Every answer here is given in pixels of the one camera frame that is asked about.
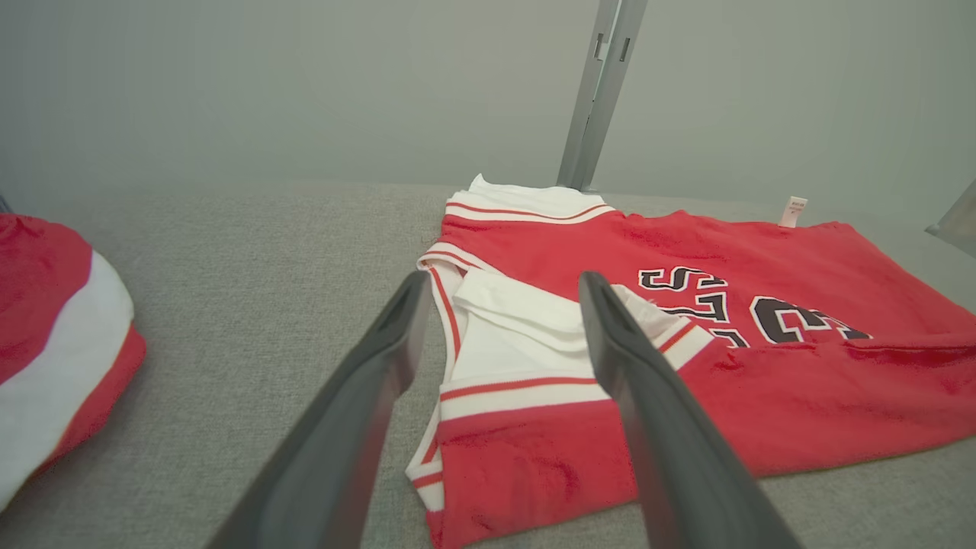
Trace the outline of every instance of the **folded jersey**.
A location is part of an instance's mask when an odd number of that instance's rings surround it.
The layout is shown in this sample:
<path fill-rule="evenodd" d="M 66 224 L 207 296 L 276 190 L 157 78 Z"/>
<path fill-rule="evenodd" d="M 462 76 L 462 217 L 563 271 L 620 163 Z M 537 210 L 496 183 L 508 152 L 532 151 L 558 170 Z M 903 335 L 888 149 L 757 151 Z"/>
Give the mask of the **folded jersey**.
<path fill-rule="evenodd" d="M 976 434 L 976 317 L 844 224 L 625 216 L 598 196 L 478 176 L 419 266 L 448 357 L 407 475 L 438 547 L 634 499 L 586 353 L 582 271 L 615 283 L 756 475 Z"/>

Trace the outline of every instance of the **clothing tag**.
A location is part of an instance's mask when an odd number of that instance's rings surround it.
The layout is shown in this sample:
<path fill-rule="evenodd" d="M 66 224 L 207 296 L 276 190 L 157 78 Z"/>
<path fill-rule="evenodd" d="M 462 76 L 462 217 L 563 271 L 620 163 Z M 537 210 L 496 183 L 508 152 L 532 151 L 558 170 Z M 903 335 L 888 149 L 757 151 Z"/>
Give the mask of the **clothing tag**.
<path fill-rule="evenodd" d="M 787 209 L 783 210 L 783 219 L 780 220 L 780 227 L 796 227 L 796 220 L 799 213 L 806 207 L 806 198 L 791 196 L 787 202 Z"/>

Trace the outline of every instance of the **gray fabric surface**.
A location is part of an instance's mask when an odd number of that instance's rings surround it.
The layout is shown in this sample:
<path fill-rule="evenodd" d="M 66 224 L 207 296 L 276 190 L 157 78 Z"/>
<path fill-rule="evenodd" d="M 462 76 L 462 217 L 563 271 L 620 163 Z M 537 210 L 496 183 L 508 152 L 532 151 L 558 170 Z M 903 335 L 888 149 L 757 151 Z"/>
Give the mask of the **gray fabric surface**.
<path fill-rule="evenodd" d="M 105 428 L 0 515 L 0 547 L 202 547 L 331 369 L 434 241 L 453 189 L 281 184 L 273 191 L 85 190 L 23 212 L 68 224 L 118 270 L 148 356 Z M 730 221 L 776 208 L 605 196 L 626 211 Z M 836 219 L 811 204 L 804 224 Z M 841 216 L 976 311 L 976 260 L 921 231 Z M 363 547 L 429 547 L 403 469 L 437 395 L 444 337 L 396 404 Z M 762 482 L 810 548 L 960 547 L 976 538 L 976 440 Z M 646 547 L 635 505 L 478 545 Z"/>

